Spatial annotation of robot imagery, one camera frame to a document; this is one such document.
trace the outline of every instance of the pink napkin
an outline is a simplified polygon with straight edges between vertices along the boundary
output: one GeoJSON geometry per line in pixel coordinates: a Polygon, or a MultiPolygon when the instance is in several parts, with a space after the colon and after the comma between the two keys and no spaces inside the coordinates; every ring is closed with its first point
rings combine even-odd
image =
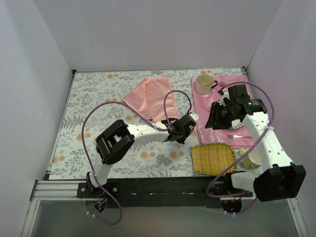
{"type": "MultiPolygon", "coordinates": [[[[169,76],[143,79],[122,101],[153,123],[166,119],[163,100],[172,90],[169,76]]],[[[179,118],[173,94],[166,100],[169,118],[179,118]]]]}
{"type": "MultiPolygon", "coordinates": [[[[218,84],[221,82],[232,83],[234,81],[247,81],[246,76],[229,76],[229,77],[220,77],[212,76],[214,80],[218,81],[218,84]]],[[[211,111],[211,106],[213,102],[216,102],[221,99],[221,95],[217,91],[221,86],[217,86],[210,90],[206,95],[200,95],[196,92],[196,83],[198,78],[192,78],[192,93],[193,93],[193,102],[194,102],[194,111],[199,115],[199,120],[197,121],[197,132],[198,139],[200,144],[208,144],[213,142],[224,142],[229,144],[233,148],[249,148],[253,145],[252,139],[249,138],[238,138],[238,139],[229,139],[228,134],[238,135],[238,136],[249,136],[249,132],[245,127],[241,127],[235,130],[213,130],[212,128],[205,129],[205,124],[208,120],[209,113],[211,111]]],[[[253,98],[250,86],[247,86],[248,94],[253,98]]]]}

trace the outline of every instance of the floral tablecloth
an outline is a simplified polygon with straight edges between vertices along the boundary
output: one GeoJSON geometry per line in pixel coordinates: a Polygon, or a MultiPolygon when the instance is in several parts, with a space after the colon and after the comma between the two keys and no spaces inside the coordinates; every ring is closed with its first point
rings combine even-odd
{"type": "MultiPolygon", "coordinates": [[[[49,179],[85,179],[90,166],[82,146],[81,126],[88,113],[97,105],[121,101],[144,78],[166,75],[170,76],[174,89],[184,91],[193,101],[191,78],[200,74],[242,75],[240,69],[76,73],[49,179]]],[[[183,116],[188,109],[188,101],[178,93],[174,97],[179,116],[183,116]]],[[[88,120],[84,136],[93,161],[97,155],[95,138],[117,119],[123,119],[129,124],[143,124],[132,111],[122,105],[99,108],[88,120]]],[[[132,146],[125,157],[113,165],[109,178],[197,176],[193,173],[191,147],[198,144],[198,133],[195,130],[185,145],[177,142],[149,142],[132,146]]]]}

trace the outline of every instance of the black mounting plate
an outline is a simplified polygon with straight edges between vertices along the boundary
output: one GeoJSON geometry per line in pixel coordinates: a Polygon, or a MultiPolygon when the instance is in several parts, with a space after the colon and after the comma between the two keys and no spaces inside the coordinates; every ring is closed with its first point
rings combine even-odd
{"type": "MultiPolygon", "coordinates": [[[[207,208],[221,208],[219,198],[209,198],[205,194],[207,186],[214,177],[108,179],[103,187],[120,202],[122,207],[206,206],[207,208]]],[[[102,198],[102,195],[101,190],[92,194],[86,183],[79,183],[78,198],[102,198]]],[[[107,208],[117,208],[111,198],[108,199],[107,208]]]]}

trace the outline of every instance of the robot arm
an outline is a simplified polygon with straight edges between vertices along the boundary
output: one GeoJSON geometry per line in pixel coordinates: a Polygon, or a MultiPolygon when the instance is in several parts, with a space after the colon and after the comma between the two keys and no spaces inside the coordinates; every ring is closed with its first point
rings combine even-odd
{"type": "MultiPolygon", "coordinates": [[[[117,120],[101,133],[96,138],[98,157],[93,166],[100,185],[106,184],[112,164],[119,162],[132,145],[152,141],[177,141],[184,144],[195,128],[198,115],[189,113],[180,119],[170,120],[174,122],[168,131],[159,130],[167,129],[166,120],[154,124],[154,127],[130,125],[125,124],[123,120],[117,120]]],[[[87,174],[87,182],[92,193],[99,187],[91,172],[87,174]]]]}
{"type": "MultiPolygon", "coordinates": [[[[205,128],[229,129],[232,121],[240,119],[254,142],[268,127],[267,109],[261,100],[251,100],[245,85],[236,85],[223,93],[220,103],[214,102],[205,128]]],[[[260,201],[294,198],[306,176],[302,165],[295,165],[285,153],[272,129],[258,143],[257,150],[263,164],[263,173],[245,172],[231,175],[232,186],[256,194],[260,201]]]]}

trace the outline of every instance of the fork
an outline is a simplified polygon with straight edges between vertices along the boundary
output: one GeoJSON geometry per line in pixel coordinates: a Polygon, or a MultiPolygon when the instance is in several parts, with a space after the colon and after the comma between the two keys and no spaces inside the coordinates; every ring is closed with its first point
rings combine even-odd
{"type": "Polygon", "coordinates": [[[237,139],[237,138],[252,138],[251,136],[237,136],[237,135],[227,135],[229,139],[237,139]]]}

